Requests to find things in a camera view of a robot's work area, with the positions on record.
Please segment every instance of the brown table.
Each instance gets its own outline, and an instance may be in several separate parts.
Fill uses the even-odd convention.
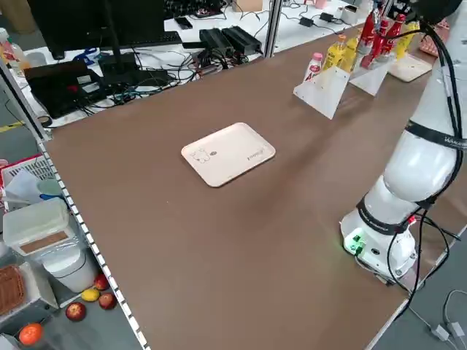
[[[55,131],[51,158],[152,349],[363,349],[404,294],[359,268],[339,220],[381,174],[426,78],[349,87],[333,120],[292,95],[332,36]],[[276,157],[224,187],[182,159],[246,122]],[[432,217],[460,231],[462,183]],[[425,234],[425,271],[443,249]]]

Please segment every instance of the wicker basket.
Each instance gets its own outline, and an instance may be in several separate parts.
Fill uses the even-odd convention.
[[[0,268],[0,315],[23,303],[25,297],[23,277],[16,265]]]

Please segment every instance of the robotic arm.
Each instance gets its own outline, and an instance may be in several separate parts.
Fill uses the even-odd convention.
[[[467,103],[467,0],[419,0],[412,9],[431,25],[449,15],[446,48],[455,62],[461,107],[458,114],[465,129],[467,118],[461,111]],[[462,162],[462,146],[465,149],[466,143],[457,144],[457,149],[449,145],[462,139],[453,128],[453,110],[447,103],[447,89],[452,92],[449,78],[438,60],[408,124],[418,131],[435,131],[444,137],[444,143],[425,139],[406,128],[385,172],[357,208],[341,221],[344,248],[388,281],[402,277],[417,261],[415,240],[409,231],[413,213],[449,184]]]

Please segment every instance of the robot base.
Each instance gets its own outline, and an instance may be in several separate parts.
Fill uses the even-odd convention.
[[[344,217],[341,222],[344,248],[350,254],[373,269],[381,277],[393,281],[387,266],[387,251],[393,236],[386,236],[369,228],[360,218],[357,210]],[[417,261],[415,240],[407,229],[397,235],[390,251],[390,265],[394,276],[399,279]]]

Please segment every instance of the white robotic arm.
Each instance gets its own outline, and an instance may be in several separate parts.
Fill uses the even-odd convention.
[[[457,2],[460,2],[457,10],[448,18],[450,31],[446,47],[455,63],[460,110],[463,111],[462,107],[467,103],[467,0]],[[447,84],[444,84],[444,80],[449,79],[449,72],[444,74],[447,77],[443,77],[437,61],[410,120],[427,129],[454,136],[447,105]],[[467,118],[463,114],[461,120],[463,129],[466,129]],[[405,130],[383,175],[357,208],[341,221],[344,248],[387,280],[392,280],[394,275],[396,278],[403,276],[417,260],[415,240],[409,232],[414,220],[407,219],[420,207],[420,202],[445,186],[455,169],[457,157],[456,149]],[[397,234],[391,230],[391,225],[402,222],[408,225],[401,232]]]

